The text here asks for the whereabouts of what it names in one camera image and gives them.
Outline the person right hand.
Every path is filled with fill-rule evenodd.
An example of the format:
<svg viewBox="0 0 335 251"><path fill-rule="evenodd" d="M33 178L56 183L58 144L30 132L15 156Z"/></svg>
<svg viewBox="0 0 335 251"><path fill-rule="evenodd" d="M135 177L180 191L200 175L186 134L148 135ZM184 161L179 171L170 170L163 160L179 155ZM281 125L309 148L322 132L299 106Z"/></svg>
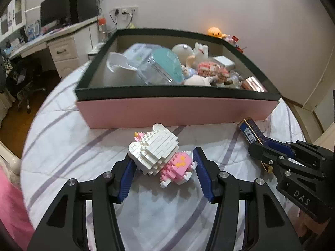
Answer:
<svg viewBox="0 0 335 251"><path fill-rule="evenodd" d="M320 236L324 232L329 221L330 219L327 220L325 223L317 223L304 211L300 210L298 217L298 226L296 229L297 235L299 237L302 237L307 233L308 230L311 230L313 233Z"/></svg>

